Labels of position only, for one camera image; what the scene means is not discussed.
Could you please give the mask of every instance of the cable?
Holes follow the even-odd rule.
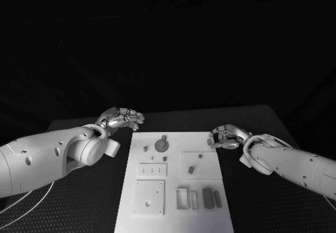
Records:
[[[330,204],[330,206],[334,208],[334,210],[336,210],[336,207],[334,207],[334,205],[330,203],[330,201],[327,200],[327,203]]]
[[[0,214],[7,210],[7,209],[9,209],[22,199],[24,199],[24,197],[28,195],[31,193],[31,191],[4,209],[4,210],[1,210],[0,211]]]
[[[4,227],[7,227],[11,223],[14,223],[22,216],[27,215],[27,213],[34,209],[34,207],[35,207],[35,206],[38,205],[38,203],[43,201],[44,197],[47,196],[47,193],[44,194],[44,196],[41,197],[40,201],[38,201],[37,204],[32,206],[32,208],[31,208],[12,222],[9,222],[7,225],[1,226],[1,227],[0,227],[0,230],[1,230]]]

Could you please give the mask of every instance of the black background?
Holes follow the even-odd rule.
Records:
[[[336,156],[330,1],[4,1],[1,11],[1,144],[112,106],[268,104],[299,147]]]

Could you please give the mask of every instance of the robotic hand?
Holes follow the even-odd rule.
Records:
[[[135,131],[141,113],[109,108],[94,124],[35,134],[0,147],[0,198],[31,191],[74,169],[90,166],[102,155],[113,157],[119,143],[107,139],[119,127]]]
[[[218,142],[213,142],[217,133]],[[243,145],[239,161],[269,175],[275,172],[288,181],[336,200],[336,161],[298,149],[270,135],[252,135],[242,128],[226,124],[208,134],[211,148],[234,149]]]

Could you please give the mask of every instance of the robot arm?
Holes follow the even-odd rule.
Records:
[[[107,139],[116,128],[135,131],[143,116],[110,108],[94,124],[22,137],[0,147],[0,198],[34,190],[90,166],[103,153],[115,156],[119,144]]]
[[[233,125],[217,127],[208,136],[211,137],[214,133],[220,133],[226,138],[233,136],[237,139],[236,142],[243,145],[243,155],[239,161],[247,167],[253,167],[265,175],[275,172],[288,181],[336,200],[336,161],[293,149],[266,134],[252,136]],[[207,144],[214,148],[226,148],[226,144],[231,144],[227,141],[220,138],[218,143],[207,140]]]

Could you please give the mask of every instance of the dark table surface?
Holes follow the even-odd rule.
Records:
[[[208,132],[230,123],[252,134],[266,133],[296,144],[266,105],[143,114],[139,132]],[[56,120],[47,131],[93,123],[96,117]],[[115,158],[102,156],[93,166],[74,170],[53,184],[35,209],[2,232],[113,232],[131,129],[119,129],[112,139],[120,143]],[[221,181],[234,233],[336,232],[336,211],[321,195],[282,179],[247,168],[240,162],[240,148],[216,149]],[[0,225],[12,221],[38,202],[48,185],[0,215]],[[9,198],[9,205],[22,194]]]

